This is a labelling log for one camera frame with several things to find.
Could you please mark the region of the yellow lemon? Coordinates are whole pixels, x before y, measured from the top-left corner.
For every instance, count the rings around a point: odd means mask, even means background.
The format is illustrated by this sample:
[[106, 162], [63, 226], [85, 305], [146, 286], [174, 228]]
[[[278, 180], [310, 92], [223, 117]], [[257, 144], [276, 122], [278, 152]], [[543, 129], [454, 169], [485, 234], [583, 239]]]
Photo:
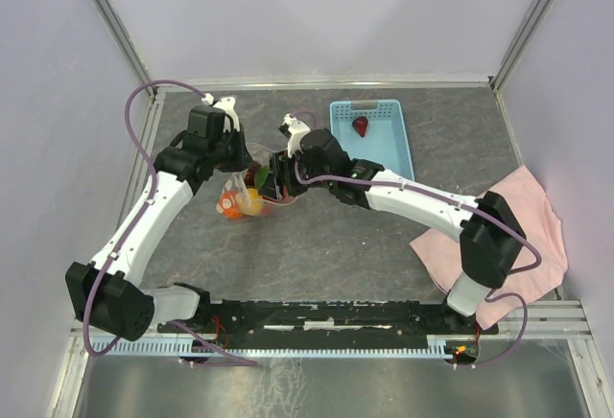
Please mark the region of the yellow lemon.
[[255, 188], [248, 188], [245, 194], [244, 212], [249, 216], [259, 216], [264, 208], [264, 199]]

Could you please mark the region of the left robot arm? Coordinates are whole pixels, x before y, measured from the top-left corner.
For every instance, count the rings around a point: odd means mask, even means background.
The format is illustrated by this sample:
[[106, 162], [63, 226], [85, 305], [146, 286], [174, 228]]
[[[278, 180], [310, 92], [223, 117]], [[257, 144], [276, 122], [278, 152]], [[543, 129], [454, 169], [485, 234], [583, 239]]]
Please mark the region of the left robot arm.
[[128, 341], [174, 319], [193, 332], [206, 329], [212, 309], [201, 302], [200, 290], [143, 290], [140, 284], [160, 240], [202, 183], [216, 171], [238, 173], [250, 162], [234, 98], [192, 108], [186, 130], [156, 156], [154, 175], [115, 234], [89, 263], [67, 269], [66, 286], [83, 326]]

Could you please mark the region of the clear polka dot zip bag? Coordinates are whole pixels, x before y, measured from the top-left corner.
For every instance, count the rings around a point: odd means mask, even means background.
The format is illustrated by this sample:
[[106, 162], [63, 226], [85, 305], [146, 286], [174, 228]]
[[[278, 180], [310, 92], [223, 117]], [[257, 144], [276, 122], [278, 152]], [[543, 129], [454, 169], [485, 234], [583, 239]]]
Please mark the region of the clear polka dot zip bag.
[[259, 193], [270, 174], [270, 157], [274, 150], [255, 142], [248, 142], [247, 149], [252, 162], [246, 170], [230, 176], [216, 204], [216, 211], [229, 220], [266, 217], [295, 202], [287, 194], [277, 198]]

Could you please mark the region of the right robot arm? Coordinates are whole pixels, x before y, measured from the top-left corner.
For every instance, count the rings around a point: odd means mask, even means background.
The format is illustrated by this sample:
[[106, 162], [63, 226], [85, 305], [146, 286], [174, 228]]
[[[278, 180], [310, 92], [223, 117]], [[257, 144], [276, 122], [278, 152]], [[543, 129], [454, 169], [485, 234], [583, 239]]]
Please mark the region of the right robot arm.
[[475, 318], [491, 327], [486, 305], [517, 299], [503, 286], [530, 244], [508, 202], [488, 191], [480, 197], [451, 194], [411, 181], [379, 163], [352, 158], [324, 128], [290, 133], [286, 150], [270, 155], [260, 193], [298, 197], [321, 188], [339, 202], [394, 214], [444, 234], [460, 247], [460, 274], [446, 292], [441, 324], [461, 333]]

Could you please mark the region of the dark red apple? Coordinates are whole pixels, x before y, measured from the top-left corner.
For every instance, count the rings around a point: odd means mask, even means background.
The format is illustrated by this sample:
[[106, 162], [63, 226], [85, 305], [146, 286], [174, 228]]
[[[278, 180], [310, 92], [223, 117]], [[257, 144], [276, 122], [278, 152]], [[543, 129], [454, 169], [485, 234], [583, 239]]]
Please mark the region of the dark red apple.
[[255, 187], [255, 177], [258, 171], [260, 170], [260, 168], [261, 168], [261, 164], [257, 161], [252, 161], [249, 164], [248, 169], [243, 177], [244, 183], [247, 188]]

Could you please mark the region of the light blue perforated basket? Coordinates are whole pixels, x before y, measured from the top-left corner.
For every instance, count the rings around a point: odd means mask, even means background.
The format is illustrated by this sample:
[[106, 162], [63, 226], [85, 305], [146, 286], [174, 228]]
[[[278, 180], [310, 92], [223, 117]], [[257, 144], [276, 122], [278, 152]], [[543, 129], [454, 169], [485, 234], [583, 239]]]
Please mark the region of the light blue perforated basket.
[[[365, 138], [351, 126], [359, 116], [369, 121]], [[414, 180], [409, 138], [397, 100], [336, 101], [329, 106], [329, 118], [331, 133], [351, 158], [379, 163]]]

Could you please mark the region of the orange tangerine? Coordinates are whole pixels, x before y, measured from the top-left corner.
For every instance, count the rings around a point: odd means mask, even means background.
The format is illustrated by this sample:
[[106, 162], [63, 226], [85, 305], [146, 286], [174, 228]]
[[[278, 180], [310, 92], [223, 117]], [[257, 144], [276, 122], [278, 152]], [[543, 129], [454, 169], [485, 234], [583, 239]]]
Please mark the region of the orange tangerine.
[[238, 220], [244, 216], [237, 200], [237, 191], [223, 192], [216, 204], [216, 211], [229, 220]]

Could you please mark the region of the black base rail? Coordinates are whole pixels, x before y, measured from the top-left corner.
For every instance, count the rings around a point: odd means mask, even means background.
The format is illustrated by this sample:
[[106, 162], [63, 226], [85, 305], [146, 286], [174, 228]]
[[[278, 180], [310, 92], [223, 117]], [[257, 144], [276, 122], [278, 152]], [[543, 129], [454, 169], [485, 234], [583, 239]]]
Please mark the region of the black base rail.
[[181, 323], [202, 336], [220, 335], [234, 350], [413, 349], [425, 348], [430, 336], [499, 333], [444, 303], [415, 300], [207, 301]]

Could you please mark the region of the yellow orange fruit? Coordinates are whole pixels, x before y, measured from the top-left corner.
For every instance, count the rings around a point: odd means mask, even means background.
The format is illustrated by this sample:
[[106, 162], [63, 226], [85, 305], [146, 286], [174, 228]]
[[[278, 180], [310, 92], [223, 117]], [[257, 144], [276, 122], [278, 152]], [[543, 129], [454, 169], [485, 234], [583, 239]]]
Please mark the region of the yellow orange fruit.
[[265, 184], [268, 176], [270, 173], [270, 167], [269, 166], [261, 166], [257, 169], [255, 175], [254, 175], [254, 187], [256, 190], [260, 190], [263, 185]]

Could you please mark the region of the pink cloth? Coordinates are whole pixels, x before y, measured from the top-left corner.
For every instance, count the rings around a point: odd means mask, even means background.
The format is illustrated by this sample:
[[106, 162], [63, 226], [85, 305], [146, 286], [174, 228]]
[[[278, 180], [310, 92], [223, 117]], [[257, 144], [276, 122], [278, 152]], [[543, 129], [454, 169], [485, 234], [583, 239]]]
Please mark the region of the pink cloth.
[[[490, 190], [505, 198], [529, 243], [542, 257], [538, 268], [509, 276], [495, 294], [515, 292], [531, 303], [561, 285], [568, 269], [561, 220], [544, 189], [525, 166], [506, 176]], [[435, 229], [430, 229], [413, 240], [411, 247], [439, 289], [449, 291], [461, 275], [459, 245]]]

